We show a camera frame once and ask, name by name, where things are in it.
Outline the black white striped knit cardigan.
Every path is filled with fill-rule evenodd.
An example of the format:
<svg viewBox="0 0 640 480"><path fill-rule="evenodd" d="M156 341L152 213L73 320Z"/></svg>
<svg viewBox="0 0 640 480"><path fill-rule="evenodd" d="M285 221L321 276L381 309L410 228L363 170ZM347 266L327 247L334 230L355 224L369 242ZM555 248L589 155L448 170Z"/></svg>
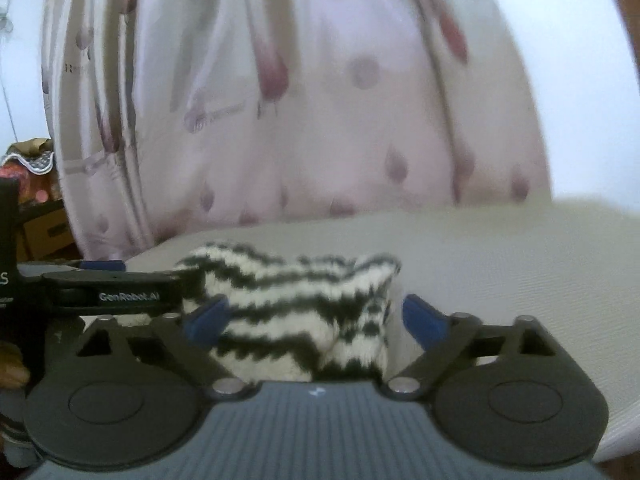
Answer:
<svg viewBox="0 0 640 480"><path fill-rule="evenodd" d="M186 278L186 336L244 382L379 380L400 261L389 254L293 260L210 242L172 270Z"/></svg>

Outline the cluttered cardboard box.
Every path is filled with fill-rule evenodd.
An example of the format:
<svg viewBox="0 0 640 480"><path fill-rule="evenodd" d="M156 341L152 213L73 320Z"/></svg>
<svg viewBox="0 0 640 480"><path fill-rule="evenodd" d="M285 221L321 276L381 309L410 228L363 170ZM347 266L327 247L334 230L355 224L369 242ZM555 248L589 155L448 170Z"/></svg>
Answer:
<svg viewBox="0 0 640 480"><path fill-rule="evenodd" d="M18 262L62 262L79 257L58 184L53 141L48 138L11 144L1 156L1 177L17 180Z"/></svg>

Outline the pink leaf print curtain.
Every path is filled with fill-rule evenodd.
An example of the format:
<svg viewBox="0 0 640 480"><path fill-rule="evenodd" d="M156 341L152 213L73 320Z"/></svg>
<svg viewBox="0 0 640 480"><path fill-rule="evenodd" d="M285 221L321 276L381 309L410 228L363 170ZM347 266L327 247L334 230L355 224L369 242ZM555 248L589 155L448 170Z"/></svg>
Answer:
<svg viewBox="0 0 640 480"><path fill-rule="evenodd" d="M80 251L551 194L496 0L46 0L42 91Z"/></svg>

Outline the grey woven seat cushion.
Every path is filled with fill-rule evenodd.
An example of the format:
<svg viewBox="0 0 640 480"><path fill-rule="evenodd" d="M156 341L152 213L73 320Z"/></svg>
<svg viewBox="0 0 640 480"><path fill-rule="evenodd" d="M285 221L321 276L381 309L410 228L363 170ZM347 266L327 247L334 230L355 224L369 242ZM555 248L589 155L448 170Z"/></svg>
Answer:
<svg viewBox="0 0 640 480"><path fill-rule="evenodd" d="M394 211L181 235L131 258L131 270L173 266L211 240L287 259L399 258L396 284L447 313L488 324L538 318L608 401L597 460L639 447L639 217L605 203Z"/></svg>

